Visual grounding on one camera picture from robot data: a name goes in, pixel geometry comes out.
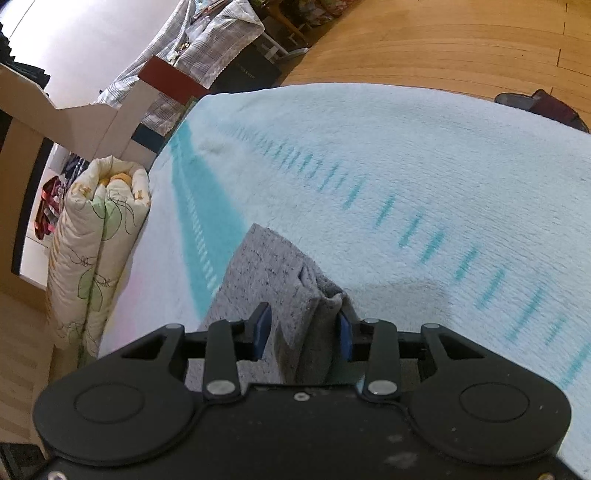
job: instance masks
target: screw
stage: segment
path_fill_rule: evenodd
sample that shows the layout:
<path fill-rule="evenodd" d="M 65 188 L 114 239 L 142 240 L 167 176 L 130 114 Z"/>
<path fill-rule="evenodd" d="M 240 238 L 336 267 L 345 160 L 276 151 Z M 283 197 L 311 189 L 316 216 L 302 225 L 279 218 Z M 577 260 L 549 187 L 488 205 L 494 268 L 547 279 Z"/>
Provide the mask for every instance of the screw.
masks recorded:
<path fill-rule="evenodd" d="M 53 471 L 47 474 L 47 480 L 68 480 L 68 477 L 61 472 Z"/>
<path fill-rule="evenodd" d="M 305 392 L 298 392 L 294 395 L 295 401 L 308 401 L 310 396 Z"/>
<path fill-rule="evenodd" d="M 229 395 L 236 390 L 236 385 L 229 380 L 214 380 L 209 382 L 205 388 L 211 395 Z"/>
<path fill-rule="evenodd" d="M 374 380 L 368 385 L 368 390 L 374 395 L 391 395 L 397 389 L 397 384 L 390 380 Z"/>

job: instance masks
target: white wall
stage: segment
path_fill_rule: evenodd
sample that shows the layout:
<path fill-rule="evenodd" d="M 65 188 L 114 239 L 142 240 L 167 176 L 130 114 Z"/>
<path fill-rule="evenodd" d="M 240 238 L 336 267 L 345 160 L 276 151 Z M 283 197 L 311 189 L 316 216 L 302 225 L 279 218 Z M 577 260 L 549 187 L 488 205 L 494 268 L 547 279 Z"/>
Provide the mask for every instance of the white wall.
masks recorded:
<path fill-rule="evenodd" d="M 9 37 L 12 54 L 46 70 L 46 92 L 62 108 L 92 103 L 146 48 L 178 2 L 11 0 L 0 22 L 9 27 L 7 36 L 18 24 Z"/>

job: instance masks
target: teal stripe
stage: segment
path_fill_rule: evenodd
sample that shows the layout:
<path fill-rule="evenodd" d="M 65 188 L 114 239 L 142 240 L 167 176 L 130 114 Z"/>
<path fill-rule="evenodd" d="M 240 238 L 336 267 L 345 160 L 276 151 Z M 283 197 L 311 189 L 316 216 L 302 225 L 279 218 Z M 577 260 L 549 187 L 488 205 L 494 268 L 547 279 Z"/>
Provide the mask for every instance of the teal stripe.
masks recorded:
<path fill-rule="evenodd" d="M 188 125 L 182 123 L 174 137 L 179 148 L 172 159 L 172 184 L 178 217 L 183 220 L 180 222 L 183 259 L 196 312 L 204 318 L 212 302 L 213 289 L 222 282 L 247 228 L 215 172 L 194 150 Z M 201 244 L 196 238 L 196 222 L 203 232 Z M 207 274 L 203 271 L 201 258 L 204 245 L 208 265 L 212 269 Z"/>
<path fill-rule="evenodd" d="M 287 170 L 291 170 L 291 168 L 296 163 L 296 160 L 298 158 L 300 158 L 300 155 L 301 155 L 301 150 L 298 150 L 298 152 L 294 155 L 294 157 L 290 160 L 289 164 L 287 165 Z"/>
<path fill-rule="evenodd" d="M 421 257 L 421 263 L 424 265 L 429 261 L 429 259 L 433 256 L 433 254 L 439 249 L 441 244 L 443 243 L 443 238 L 445 237 L 445 232 L 443 230 L 439 230 L 431 241 L 427 245 L 427 248 L 423 252 L 423 256 Z"/>
<path fill-rule="evenodd" d="M 316 175 L 316 173 L 318 172 L 319 168 L 322 166 L 323 163 L 324 163 L 323 160 L 319 160 L 319 161 L 316 162 L 316 166 L 315 166 L 314 170 L 312 170 L 312 172 L 310 173 L 310 175 L 308 175 L 308 180 L 314 178 L 314 176 Z"/>
<path fill-rule="evenodd" d="M 580 371 L 583 369 L 583 365 L 586 363 L 590 354 L 591 354 L 591 343 L 587 342 L 587 343 L 585 343 L 583 348 L 581 348 L 581 350 L 579 350 L 579 353 L 577 353 L 574 360 L 570 364 L 569 369 L 567 370 L 566 374 L 558 383 L 558 386 L 560 388 L 562 388 L 562 390 L 565 390 L 568 386 L 572 385 L 572 383 L 575 381 L 575 379 L 579 375 Z"/>
<path fill-rule="evenodd" d="M 379 213 L 378 219 L 375 221 L 376 227 L 379 227 L 384 221 L 384 219 L 388 216 L 390 210 L 392 210 L 392 205 L 394 205 L 394 200 L 396 200 L 395 195 L 390 195 L 386 199 L 386 201 L 384 202 L 384 206 L 382 207 L 382 211 Z"/>
<path fill-rule="evenodd" d="M 290 157 L 290 155 L 294 152 L 295 149 L 296 149 L 295 147 L 290 148 L 287 155 L 285 157 L 283 157 L 283 160 L 281 161 L 281 165 L 279 165 L 279 168 L 281 168 L 284 165 L 284 163 L 287 161 L 287 159 Z"/>
<path fill-rule="evenodd" d="M 302 173 L 304 171 L 304 169 L 308 166 L 308 163 L 310 163 L 310 160 L 312 160 L 313 157 L 314 157 L 313 154 L 306 155 L 304 157 L 304 161 L 301 163 L 301 167 L 299 168 L 299 170 L 297 172 Z"/>
<path fill-rule="evenodd" d="M 553 323 L 552 328 L 550 329 L 550 334 L 548 335 L 548 338 L 544 342 L 545 346 L 548 346 L 552 342 L 554 342 L 554 339 L 560 333 L 560 331 L 562 330 L 562 327 L 564 326 L 565 323 L 566 323 L 566 318 L 563 318 L 563 317 L 559 318 L 557 322 Z"/>
<path fill-rule="evenodd" d="M 482 294 L 482 297 L 476 304 L 476 308 L 482 310 L 483 308 L 487 307 L 489 302 L 495 296 L 495 292 L 501 286 L 503 279 L 505 278 L 505 269 L 500 268 L 496 271 L 494 278 L 491 280 L 491 283 L 488 285 L 486 291 Z"/>
<path fill-rule="evenodd" d="M 271 148 L 273 148 L 273 140 L 269 140 L 269 144 L 267 145 L 267 149 L 265 150 L 265 153 L 263 153 L 263 156 L 266 157 Z"/>
<path fill-rule="evenodd" d="M 353 187 L 351 189 L 351 191 L 349 192 L 349 197 L 347 198 L 347 201 L 345 201 L 345 203 L 343 204 L 343 210 L 348 210 L 351 207 L 351 205 L 353 205 L 353 202 L 357 198 L 357 195 L 359 195 L 359 192 L 361 190 L 361 187 L 363 186 L 363 183 L 364 183 L 364 180 L 359 180 L 355 184 L 355 187 Z"/>
<path fill-rule="evenodd" d="M 464 277 L 466 276 L 466 274 L 468 273 L 468 270 L 470 268 L 470 263 L 472 263 L 472 261 L 477 256 L 478 256 L 478 250 L 476 248 L 472 248 L 472 250 L 470 250 L 466 254 L 464 259 L 462 260 L 462 263 L 460 263 L 460 266 L 457 268 L 456 273 L 453 276 L 454 280 L 462 281 L 464 279 Z"/>
<path fill-rule="evenodd" d="M 402 237 L 400 237 L 400 240 L 398 241 L 399 247 L 402 248 L 402 247 L 406 247 L 408 245 L 408 241 L 417 232 L 418 224 L 421 223 L 422 219 L 423 219 L 423 214 L 419 213 L 413 219 L 413 221 L 410 222 L 410 225 L 409 225 L 407 231 L 404 232 L 404 235 Z"/>
<path fill-rule="evenodd" d="M 273 159 L 277 160 L 279 158 L 279 155 L 281 155 L 281 150 L 283 150 L 283 147 L 285 147 L 285 142 L 279 145 L 279 148 L 275 152 L 275 155 L 273 155 Z"/>
<path fill-rule="evenodd" d="M 324 190 L 324 187 L 326 187 L 328 185 L 328 182 L 330 182 L 330 179 L 335 176 L 335 173 L 338 170 L 338 168 L 339 168 L 339 164 L 335 163 L 333 165 L 333 167 L 330 169 L 329 174 L 324 179 L 324 182 L 322 182 L 322 185 L 320 185 L 320 187 L 318 187 L 319 192 L 322 192 L 322 190 Z"/>
<path fill-rule="evenodd" d="M 335 185 L 335 191 L 337 191 L 340 186 L 345 182 L 345 180 L 347 179 L 347 177 L 349 176 L 349 173 L 345 173 L 337 182 L 337 184 Z"/>
<path fill-rule="evenodd" d="M 509 340 L 510 342 L 515 342 L 517 340 L 519 332 L 530 321 L 531 316 L 538 309 L 543 298 L 544 290 L 542 288 L 538 288 L 535 291 L 534 296 L 531 298 L 529 305 L 525 308 L 525 310 L 521 314 L 521 317 L 519 317 L 519 320 L 517 320 L 517 324 L 507 334 L 507 340 Z"/>

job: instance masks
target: plaid shirt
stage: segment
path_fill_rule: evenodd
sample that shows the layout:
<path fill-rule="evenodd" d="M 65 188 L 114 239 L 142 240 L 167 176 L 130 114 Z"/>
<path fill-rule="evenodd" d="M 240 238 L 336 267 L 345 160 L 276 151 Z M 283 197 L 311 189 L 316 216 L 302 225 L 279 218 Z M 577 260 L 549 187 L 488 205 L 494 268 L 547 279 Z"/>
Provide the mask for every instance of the plaid shirt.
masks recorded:
<path fill-rule="evenodd" d="M 198 2 L 199 0 L 181 0 L 148 47 L 100 94 L 96 102 L 121 107 L 123 98 L 138 80 L 138 73 L 146 61 L 154 55 L 167 61 L 174 58 L 186 41 L 185 30 L 197 11 Z M 210 88 L 222 70 L 264 30 L 248 0 L 233 0 L 180 53 L 174 66 L 205 88 Z M 142 123 L 159 134 L 166 135 L 183 108 L 183 105 L 160 93 Z"/>

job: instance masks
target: slipper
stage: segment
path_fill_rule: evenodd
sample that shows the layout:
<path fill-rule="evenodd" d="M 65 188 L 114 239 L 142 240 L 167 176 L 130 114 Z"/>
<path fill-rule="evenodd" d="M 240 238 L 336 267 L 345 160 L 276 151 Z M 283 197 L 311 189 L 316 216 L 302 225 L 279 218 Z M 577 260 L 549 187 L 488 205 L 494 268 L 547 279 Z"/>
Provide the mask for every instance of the slipper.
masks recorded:
<path fill-rule="evenodd" d="M 495 97 L 495 103 L 526 110 L 589 133 L 587 125 L 575 110 L 542 89 L 536 90 L 532 95 L 500 93 Z"/>

